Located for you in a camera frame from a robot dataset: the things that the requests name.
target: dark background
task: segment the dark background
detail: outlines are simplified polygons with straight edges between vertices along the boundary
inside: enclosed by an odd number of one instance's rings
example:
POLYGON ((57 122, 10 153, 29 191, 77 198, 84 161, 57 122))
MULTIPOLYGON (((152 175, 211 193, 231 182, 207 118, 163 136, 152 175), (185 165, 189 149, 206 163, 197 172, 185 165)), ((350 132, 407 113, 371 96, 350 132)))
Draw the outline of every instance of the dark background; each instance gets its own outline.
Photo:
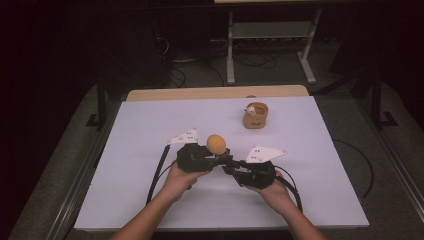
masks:
MULTIPOLYGON (((159 88, 169 81, 150 16, 81 15, 77 9, 102 6, 100 1, 68 2, 0 3, 0 239, 9 235, 75 109, 97 79, 105 80, 116 98, 133 88, 159 88)), ((325 10, 316 41, 342 41, 333 71, 348 74, 364 64, 376 66, 424 127, 422 3, 381 2, 355 11, 325 10)), ((168 15, 178 19, 163 29, 170 40, 184 42, 182 36, 190 36, 192 44, 182 47, 202 48, 211 35, 225 34, 226 14, 203 15, 197 22, 190 19, 196 13, 191 14, 168 15)))

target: skin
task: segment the skin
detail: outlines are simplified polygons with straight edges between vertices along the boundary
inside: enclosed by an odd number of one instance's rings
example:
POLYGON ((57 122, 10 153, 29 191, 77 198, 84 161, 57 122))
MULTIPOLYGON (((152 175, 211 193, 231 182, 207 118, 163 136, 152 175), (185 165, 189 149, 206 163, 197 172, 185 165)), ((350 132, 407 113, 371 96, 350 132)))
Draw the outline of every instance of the skin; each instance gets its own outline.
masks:
POLYGON ((186 173, 179 169, 177 164, 174 164, 158 194, 110 239, 150 239, 172 204, 197 182, 197 178, 206 174, 208 172, 186 173))
POLYGON ((327 239, 297 208, 286 186, 281 182, 274 180, 273 184, 262 190, 250 186, 244 187, 261 195, 266 204, 286 220, 295 239, 327 239))
MULTIPOLYGON (((177 164, 174 164, 158 194, 110 239, 150 239, 171 206, 197 182, 199 177, 208 173, 186 173, 179 169, 177 164)), ((249 186, 245 187, 260 194, 264 201, 287 221, 295 239, 326 239, 299 211, 291 200, 287 188, 279 181, 275 180, 272 185, 262 190, 249 186)))

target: floor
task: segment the floor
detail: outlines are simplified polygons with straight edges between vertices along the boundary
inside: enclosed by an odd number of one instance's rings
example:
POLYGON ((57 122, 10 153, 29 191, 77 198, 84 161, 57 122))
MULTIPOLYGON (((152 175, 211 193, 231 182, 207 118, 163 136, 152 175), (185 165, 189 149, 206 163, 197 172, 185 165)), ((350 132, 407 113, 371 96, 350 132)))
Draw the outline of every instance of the floor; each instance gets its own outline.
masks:
MULTIPOLYGON (((225 46, 219 44, 214 47, 215 57, 211 59, 197 61, 192 56, 181 56, 175 61, 168 87, 226 86, 222 51, 225 46)), ((317 78, 315 85, 306 83, 297 61, 299 43, 261 44, 265 47, 258 49, 252 48, 257 43, 240 43, 235 65, 237 86, 302 84, 314 92, 342 77, 328 71, 338 49, 336 42, 314 43, 311 49, 309 61, 317 78)), ((424 218, 417 211, 420 206, 411 201, 410 192, 414 192, 411 188, 418 193, 424 189, 423 130, 402 107, 396 92, 386 85, 382 88, 382 112, 390 112, 398 126, 377 130, 369 118, 370 96, 358 100, 349 94, 354 83, 353 80, 315 99, 330 135, 340 140, 334 144, 358 199, 363 201, 370 226, 322 231, 329 239, 422 239, 424 218), (367 159, 374 170, 374 181, 371 191, 363 198, 372 177, 367 159)), ((86 127, 88 118, 97 111, 96 96, 93 88, 81 102, 10 239, 107 239, 111 235, 72 228, 95 171, 95 168, 84 171, 82 166, 101 151, 96 144, 107 139, 107 134, 96 131, 95 127, 86 127)), ((119 102, 108 102, 112 119, 118 108, 119 102)), ((216 239, 225 238, 234 236, 224 234, 216 239)))

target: cable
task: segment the cable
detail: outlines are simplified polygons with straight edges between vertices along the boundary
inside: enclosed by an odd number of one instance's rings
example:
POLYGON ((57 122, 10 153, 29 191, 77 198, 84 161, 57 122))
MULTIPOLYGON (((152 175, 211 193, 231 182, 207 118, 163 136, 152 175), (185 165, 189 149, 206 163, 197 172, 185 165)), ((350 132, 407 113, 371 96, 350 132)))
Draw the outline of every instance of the cable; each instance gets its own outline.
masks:
POLYGON ((152 184, 150 185, 149 195, 147 195, 147 201, 146 205, 152 200, 152 195, 155 190, 156 184, 159 180, 159 173, 162 169, 163 163, 165 162, 166 156, 168 155, 169 149, 171 148, 171 145, 166 145, 165 149, 163 150, 162 156, 159 160, 158 167, 156 168, 155 175, 153 177, 152 184))
POLYGON ((160 177, 162 177, 162 175, 170 168, 172 167, 172 165, 174 165, 177 161, 173 161, 168 167, 166 167, 158 176, 158 180, 160 179, 160 177))
POLYGON ((347 142, 345 142, 345 141, 342 141, 342 140, 340 140, 340 139, 334 139, 334 138, 332 138, 332 140, 333 140, 334 142, 343 143, 343 144, 345 144, 345 145, 347 145, 347 146, 349 146, 349 147, 351 147, 351 148, 355 149, 355 150, 356 150, 359 154, 361 154, 361 155, 362 155, 362 157, 363 157, 363 158, 365 159, 365 161, 367 162, 368 167, 369 167, 369 169, 370 169, 371 179, 370 179, 370 184, 369 184, 369 186, 368 186, 368 189, 365 191, 365 193, 364 193, 364 194, 362 195, 362 197, 361 197, 362 204, 365 204, 364 199, 365 199, 365 198, 368 196, 368 194, 371 192, 371 189, 372 189, 372 187, 373 187, 373 185, 374 185, 374 168, 372 167, 371 161, 367 158, 367 156, 365 156, 365 154, 364 154, 361 150, 359 150, 357 147, 353 146, 352 144, 347 143, 347 142))
POLYGON ((244 65, 244 66, 248 66, 248 67, 257 67, 257 68, 262 68, 262 69, 272 69, 275 68, 277 66, 277 56, 273 56, 272 54, 268 54, 269 55, 269 59, 264 55, 264 54, 257 54, 257 56, 260 56, 264 59, 263 62, 255 62, 251 59, 249 59, 248 57, 244 57, 241 55, 233 55, 234 60, 236 60, 240 65, 244 65), (266 64, 272 62, 271 66, 265 66, 266 64))
POLYGON ((293 186, 294 186, 294 188, 296 188, 297 189, 297 187, 296 187, 296 182, 294 181, 294 179, 292 178, 292 176, 290 175, 290 173, 289 172, 287 172, 285 169, 283 169, 282 167, 279 167, 279 166, 275 166, 274 165, 274 167, 275 168, 278 168, 278 169, 280 169, 280 170, 283 170, 289 177, 290 177, 290 179, 292 180, 292 182, 293 182, 293 186))
POLYGON ((165 50, 162 53, 159 54, 159 57, 162 58, 163 60, 165 60, 166 53, 168 52, 169 47, 170 47, 169 42, 168 42, 168 40, 166 40, 165 38, 162 38, 162 37, 156 37, 156 40, 164 41, 166 43, 165 50))
POLYGON ((280 176, 275 176, 275 179, 277 179, 278 181, 280 181, 282 184, 284 184, 292 193, 294 198, 296 199, 296 204, 297 204, 297 208, 299 208, 299 210, 301 212, 303 212, 303 206, 302 206, 302 200, 300 199, 300 195, 299 192, 297 191, 297 188, 293 187, 289 182, 287 182, 286 179, 284 179, 283 177, 280 176))
POLYGON ((219 79, 221 80, 221 85, 224 87, 225 86, 225 81, 224 78, 222 78, 221 73, 216 70, 215 68, 211 67, 211 66, 207 66, 207 65, 202 65, 202 64, 188 64, 188 65, 183 65, 183 66, 176 66, 176 68, 187 68, 187 67, 204 67, 204 68, 209 68, 211 70, 213 70, 219 77, 219 79))
POLYGON ((178 69, 176 69, 176 68, 173 68, 173 67, 171 67, 170 69, 169 69, 169 74, 170 74, 170 76, 171 76, 171 81, 176 85, 176 87, 177 88, 181 88, 182 86, 185 86, 185 87, 187 87, 187 84, 186 84, 186 75, 184 74, 184 72, 182 72, 181 70, 178 70, 178 69), (181 75, 182 75, 182 79, 181 78, 178 78, 177 76, 175 76, 173 73, 172 73, 172 71, 176 71, 176 72, 178 72, 178 73, 180 73, 181 75), (175 79, 177 79, 177 80, 180 80, 181 81, 181 83, 180 84, 178 84, 178 83, 176 83, 175 81, 174 81, 174 79, 172 79, 172 78, 175 78, 175 79))

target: white tabletop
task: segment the white tabletop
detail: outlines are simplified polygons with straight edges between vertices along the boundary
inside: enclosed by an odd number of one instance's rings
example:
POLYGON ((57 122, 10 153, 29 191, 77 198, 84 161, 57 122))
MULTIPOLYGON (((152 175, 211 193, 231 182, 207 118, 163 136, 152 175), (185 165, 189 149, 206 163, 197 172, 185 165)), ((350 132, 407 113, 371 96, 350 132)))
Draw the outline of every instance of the white tabletop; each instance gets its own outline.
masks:
MULTIPOLYGON (((244 160, 254 145, 287 150, 287 155, 272 162, 292 175, 304 213, 314 225, 369 225, 314 98, 269 97, 124 102, 75 228, 115 230, 126 224, 145 204, 167 140, 193 127, 200 145, 206 144, 211 134, 221 135, 235 160, 244 160), (242 124, 245 107, 254 101, 269 108, 263 129, 246 129, 242 124)), ((181 147, 171 146, 164 168, 181 147)), ((287 223, 256 193, 239 187, 217 167, 172 206, 158 229, 286 227, 287 223)))

